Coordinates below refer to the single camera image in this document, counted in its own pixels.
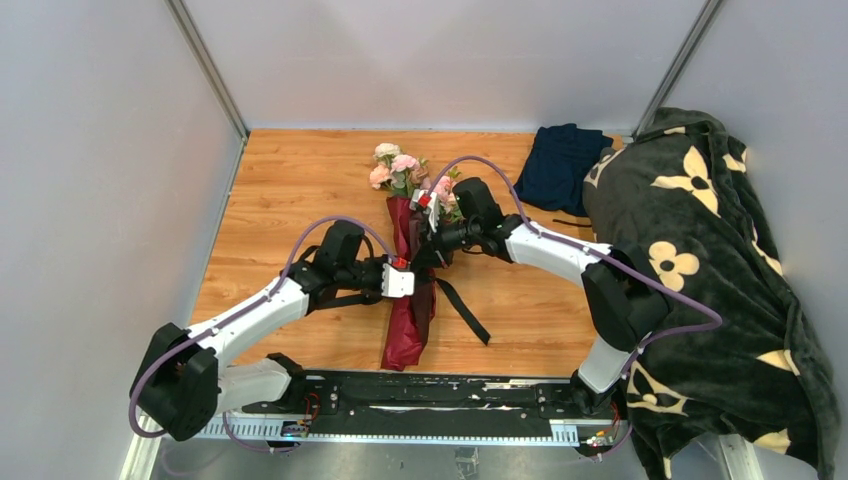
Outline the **maroon wrapping paper sheet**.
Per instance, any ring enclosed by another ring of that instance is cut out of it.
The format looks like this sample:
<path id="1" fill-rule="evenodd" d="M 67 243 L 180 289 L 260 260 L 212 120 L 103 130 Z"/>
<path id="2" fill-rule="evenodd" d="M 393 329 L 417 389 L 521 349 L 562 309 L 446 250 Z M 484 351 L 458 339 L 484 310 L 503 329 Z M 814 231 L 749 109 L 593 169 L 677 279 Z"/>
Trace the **maroon wrapping paper sheet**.
<path id="1" fill-rule="evenodd" d="M 425 218 L 415 213 L 410 204 L 411 200 L 406 197 L 387 199 L 396 252 L 408 261 L 419 251 L 421 230 L 426 225 Z M 432 269 L 426 270 L 424 279 L 416 281 L 411 296 L 393 302 L 380 364 L 382 369 L 403 371 L 419 363 L 435 316 L 436 291 L 430 278 L 432 273 Z"/>

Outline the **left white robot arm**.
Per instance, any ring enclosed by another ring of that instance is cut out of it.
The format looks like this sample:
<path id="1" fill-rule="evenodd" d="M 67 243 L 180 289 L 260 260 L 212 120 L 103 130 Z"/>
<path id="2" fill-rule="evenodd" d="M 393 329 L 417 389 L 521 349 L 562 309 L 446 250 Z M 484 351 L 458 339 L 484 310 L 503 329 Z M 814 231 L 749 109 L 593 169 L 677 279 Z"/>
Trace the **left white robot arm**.
<path id="1" fill-rule="evenodd" d="M 298 411 L 307 389 L 290 359 L 273 354 L 242 366 L 234 360 L 316 310 L 410 292 L 398 255 L 373 228 L 346 216 L 324 221 L 330 227 L 322 242 L 302 255 L 291 252 L 280 273 L 248 299 L 192 327 L 167 323 L 155 331 L 129 391 L 134 434 L 184 441 L 212 419 L 257 402 Z"/>

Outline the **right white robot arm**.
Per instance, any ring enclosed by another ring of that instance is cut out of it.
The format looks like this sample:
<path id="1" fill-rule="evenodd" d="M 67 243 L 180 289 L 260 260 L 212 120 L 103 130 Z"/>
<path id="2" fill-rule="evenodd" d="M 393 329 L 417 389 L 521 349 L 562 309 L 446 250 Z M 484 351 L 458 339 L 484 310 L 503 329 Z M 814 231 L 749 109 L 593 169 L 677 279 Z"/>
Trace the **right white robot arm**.
<path id="1" fill-rule="evenodd" d="M 561 237 L 518 214 L 506 215 L 477 177 L 459 183 L 457 200 L 462 219 L 443 223 L 436 218 L 438 200 L 423 189 L 415 192 L 411 208 L 424 220 L 414 230 L 419 244 L 413 268 L 446 268 L 455 252 L 477 247 L 484 255 L 536 267 L 581 287 L 596 338 L 572 374 L 568 401 L 580 415 L 598 416 L 609 407 L 640 342 L 670 311 L 667 297 L 652 285 L 657 277 L 645 253 L 633 243 Z"/>

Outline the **black printed ribbon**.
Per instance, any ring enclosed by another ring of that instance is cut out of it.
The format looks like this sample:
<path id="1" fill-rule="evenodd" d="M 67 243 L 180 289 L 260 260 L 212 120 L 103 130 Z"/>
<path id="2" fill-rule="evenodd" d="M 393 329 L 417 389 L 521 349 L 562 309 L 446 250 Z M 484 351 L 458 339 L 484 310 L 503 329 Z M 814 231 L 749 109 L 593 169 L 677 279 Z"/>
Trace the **black printed ribbon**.
<path id="1" fill-rule="evenodd" d="M 490 333 L 467 307 L 457 290 L 449 282 L 436 277 L 430 269 L 419 269 L 411 272 L 415 273 L 415 291 L 409 297 L 398 299 L 411 301 L 418 290 L 423 291 L 425 287 L 434 287 L 437 285 L 474 335 L 484 345 L 489 344 Z M 365 295 L 361 291 L 339 289 L 333 285 L 333 281 L 330 283 L 324 282 L 321 286 L 315 283 L 314 288 L 309 291 L 309 294 L 311 295 L 310 307 L 308 308 L 309 313 L 315 310 L 341 308 L 352 305 L 373 305 L 385 298 L 382 295 Z"/>

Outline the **pink fake flower bunch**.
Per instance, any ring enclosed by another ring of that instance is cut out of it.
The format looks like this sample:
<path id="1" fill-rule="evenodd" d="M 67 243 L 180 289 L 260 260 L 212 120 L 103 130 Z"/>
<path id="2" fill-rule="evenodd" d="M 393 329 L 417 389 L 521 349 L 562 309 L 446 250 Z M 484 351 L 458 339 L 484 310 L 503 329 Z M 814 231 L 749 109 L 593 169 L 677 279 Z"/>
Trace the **pink fake flower bunch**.
<path id="1" fill-rule="evenodd" d="M 374 149 L 376 166 L 369 174 L 373 189 L 388 190 L 393 196 L 412 198 L 416 190 L 428 191 L 432 185 L 429 162 L 406 154 L 393 143 L 380 143 Z M 433 190 L 439 200 L 440 218 L 454 223 L 463 218 L 453 193 L 461 173 L 453 167 L 436 182 Z"/>

